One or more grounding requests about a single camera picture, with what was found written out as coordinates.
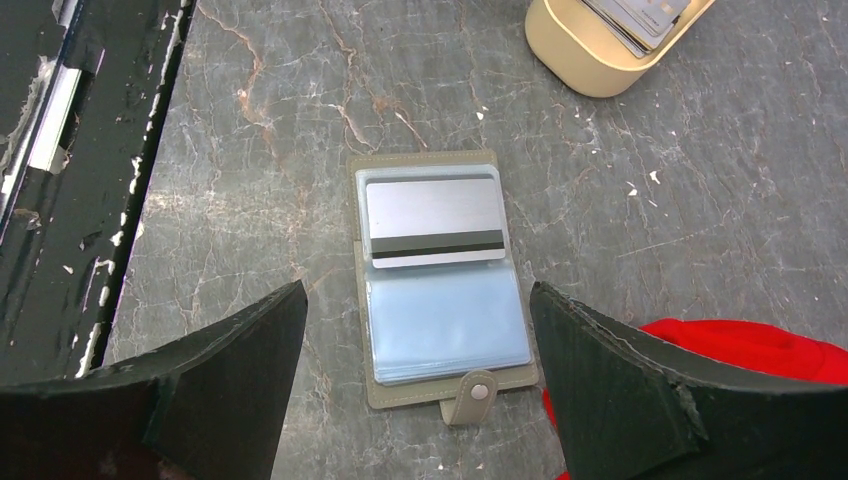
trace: snap button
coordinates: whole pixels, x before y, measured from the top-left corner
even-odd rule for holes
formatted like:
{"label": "snap button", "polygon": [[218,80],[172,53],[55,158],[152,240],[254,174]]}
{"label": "snap button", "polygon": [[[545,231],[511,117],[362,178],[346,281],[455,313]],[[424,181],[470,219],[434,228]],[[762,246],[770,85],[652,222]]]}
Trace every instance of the snap button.
{"label": "snap button", "polygon": [[489,387],[483,384],[477,384],[471,387],[471,398],[474,400],[483,400],[489,395]]}

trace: gray marble tabletop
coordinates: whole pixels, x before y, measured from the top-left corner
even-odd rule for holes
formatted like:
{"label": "gray marble tabletop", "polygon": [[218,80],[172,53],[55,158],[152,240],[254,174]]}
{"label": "gray marble tabletop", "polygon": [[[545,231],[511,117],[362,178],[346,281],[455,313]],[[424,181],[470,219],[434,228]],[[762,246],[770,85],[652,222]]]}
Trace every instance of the gray marble tabletop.
{"label": "gray marble tabletop", "polygon": [[608,100],[535,59],[527,7],[200,0],[109,361],[302,278],[273,478],[555,477],[538,388],[469,428],[365,402],[345,160],[483,147],[525,294],[548,280],[634,325],[743,318],[848,347],[848,4],[718,1]]}

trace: yellow bin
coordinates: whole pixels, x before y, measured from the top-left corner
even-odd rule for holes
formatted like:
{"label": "yellow bin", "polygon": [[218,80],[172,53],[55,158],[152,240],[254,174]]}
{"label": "yellow bin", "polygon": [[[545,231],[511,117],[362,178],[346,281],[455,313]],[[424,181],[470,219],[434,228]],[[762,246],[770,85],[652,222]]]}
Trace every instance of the yellow bin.
{"label": "yellow bin", "polygon": [[524,30],[533,53],[566,85],[590,97],[627,90],[715,0],[692,0],[656,50],[636,58],[581,0],[533,0]]}

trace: red cloth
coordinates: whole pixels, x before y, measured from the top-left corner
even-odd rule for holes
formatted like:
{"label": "red cloth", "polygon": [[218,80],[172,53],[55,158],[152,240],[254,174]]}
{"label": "red cloth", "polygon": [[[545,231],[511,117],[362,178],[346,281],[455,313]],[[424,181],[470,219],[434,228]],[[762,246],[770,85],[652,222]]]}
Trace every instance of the red cloth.
{"label": "red cloth", "polygon": [[[705,357],[757,372],[810,382],[848,385],[848,351],[771,325],[741,320],[682,322],[664,318],[642,330]],[[542,400],[556,427],[550,395]],[[568,480],[563,473],[557,480]]]}

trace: stack of cards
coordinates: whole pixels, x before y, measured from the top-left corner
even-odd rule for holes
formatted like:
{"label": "stack of cards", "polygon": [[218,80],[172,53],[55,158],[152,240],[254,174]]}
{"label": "stack of cards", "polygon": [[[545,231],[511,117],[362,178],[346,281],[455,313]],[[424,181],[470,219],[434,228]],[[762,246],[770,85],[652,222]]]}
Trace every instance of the stack of cards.
{"label": "stack of cards", "polygon": [[662,44],[691,0],[583,0],[636,58]]}

